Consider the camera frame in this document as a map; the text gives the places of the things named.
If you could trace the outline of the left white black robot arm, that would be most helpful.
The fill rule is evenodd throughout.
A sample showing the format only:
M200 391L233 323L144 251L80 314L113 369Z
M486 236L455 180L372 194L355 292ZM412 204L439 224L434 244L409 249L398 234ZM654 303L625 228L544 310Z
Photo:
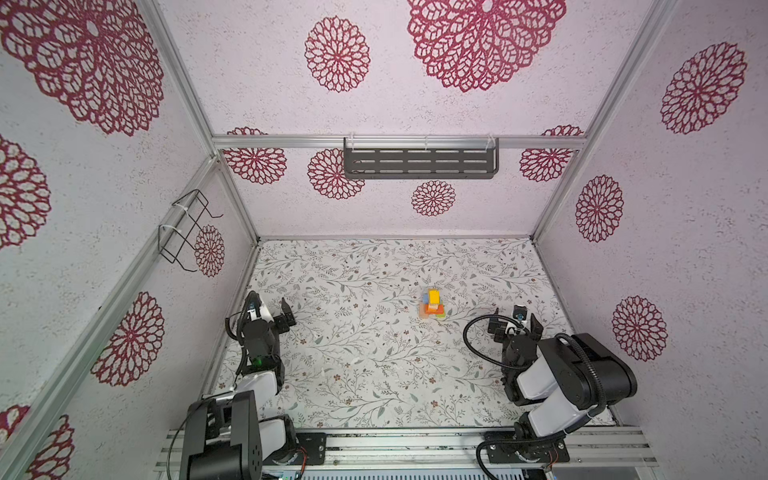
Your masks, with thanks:
M295 325L286 301L273 315L254 291L236 321L225 321L225 333L241 353L234 386L189 406L177 430L184 434L180 479L260 479L266 463L306 460L290 417L261 418L258 410L283 388L280 336Z

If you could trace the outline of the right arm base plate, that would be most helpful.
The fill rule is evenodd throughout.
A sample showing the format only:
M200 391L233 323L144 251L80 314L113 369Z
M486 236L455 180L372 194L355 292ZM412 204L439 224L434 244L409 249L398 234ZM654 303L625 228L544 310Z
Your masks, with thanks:
M483 436L483 440L492 442L492 445L486 447L486 452L491 464L552 464L557 462L568 462L570 460L563 439L548 442L525 439L524 443L511 445L510 441L516 440L516 434L512 431L500 431L486 432Z

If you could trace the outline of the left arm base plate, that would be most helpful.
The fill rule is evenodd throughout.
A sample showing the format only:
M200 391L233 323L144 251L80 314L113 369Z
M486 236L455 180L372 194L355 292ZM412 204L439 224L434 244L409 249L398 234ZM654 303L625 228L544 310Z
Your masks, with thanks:
M320 466L325 464L327 435L325 433L298 433L286 444L270 454L265 466Z

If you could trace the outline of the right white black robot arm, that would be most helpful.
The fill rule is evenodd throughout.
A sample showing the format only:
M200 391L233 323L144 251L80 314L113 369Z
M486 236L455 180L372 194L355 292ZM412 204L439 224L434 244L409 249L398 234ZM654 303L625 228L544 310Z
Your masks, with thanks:
M590 334L545 338L543 325L524 306L510 317L494 312L487 322L502 346L492 362L501 369L508 400L533 408L515 424L520 440L569 434L637 392L631 368Z

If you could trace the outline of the orange rectangular block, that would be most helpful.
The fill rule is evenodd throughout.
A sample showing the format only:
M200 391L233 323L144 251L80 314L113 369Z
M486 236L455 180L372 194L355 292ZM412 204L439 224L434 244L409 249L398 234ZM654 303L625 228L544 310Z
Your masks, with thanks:
M426 312L429 314L429 317L434 317L433 316L434 314L445 313L445 308L444 308L443 305L442 305L442 307L439 308L438 311L429 311L429 310L427 310L426 304L422 304L422 305L424 305Z

